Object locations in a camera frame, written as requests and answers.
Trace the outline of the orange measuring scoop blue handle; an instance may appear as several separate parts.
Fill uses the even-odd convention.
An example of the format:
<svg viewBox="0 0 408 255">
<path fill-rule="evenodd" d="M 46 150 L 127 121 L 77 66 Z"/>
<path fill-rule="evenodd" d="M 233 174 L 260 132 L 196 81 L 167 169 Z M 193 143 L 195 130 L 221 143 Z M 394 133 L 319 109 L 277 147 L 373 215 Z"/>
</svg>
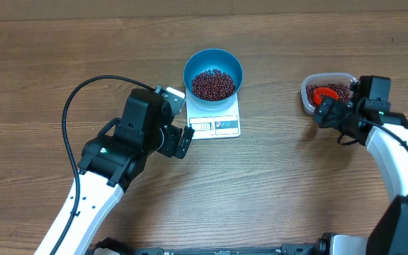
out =
<svg viewBox="0 0 408 255">
<path fill-rule="evenodd" d="M 318 106 L 323 101 L 324 97 L 339 100 L 339 95 L 334 90 L 327 87 L 317 87 L 313 93 L 313 101 L 315 105 Z"/>
</svg>

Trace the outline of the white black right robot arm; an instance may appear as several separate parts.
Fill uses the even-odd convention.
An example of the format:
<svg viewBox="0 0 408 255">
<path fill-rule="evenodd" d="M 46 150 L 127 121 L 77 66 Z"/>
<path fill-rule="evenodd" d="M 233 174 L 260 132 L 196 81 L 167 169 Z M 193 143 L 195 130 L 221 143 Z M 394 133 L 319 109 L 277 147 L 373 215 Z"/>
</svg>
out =
<svg viewBox="0 0 408 255">
<path fill-rule="evenodd" d="M 387 77 L 361 76 L 348 101 L 327 93 L 315 99 L 316 124 L 349 136 L 350 145 L 365 146 L 374 158 L 390 205 L 369 237 L 324 234 L 314 254 L 408 255 L 408 120 L 390 110 L 390 87 Z"/>
</svg>

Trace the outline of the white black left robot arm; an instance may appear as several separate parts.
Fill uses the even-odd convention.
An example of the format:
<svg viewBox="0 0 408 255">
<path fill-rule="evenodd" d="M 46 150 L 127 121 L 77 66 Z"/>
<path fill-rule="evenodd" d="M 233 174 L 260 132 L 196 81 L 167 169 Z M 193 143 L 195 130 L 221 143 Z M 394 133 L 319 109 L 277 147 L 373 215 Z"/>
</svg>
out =
<svg viewBox="0 0 408 255">
<path fill-rule="evenodd" d="M 132 90 L 122 117 L 84 145 L 77 164 L 79 179 L 36 254 L 85 254 L 149 155 L 185 157 L 194 131 L 171 124 L 185 102 L 185 93 L 171 87 Z"/>
</svg>

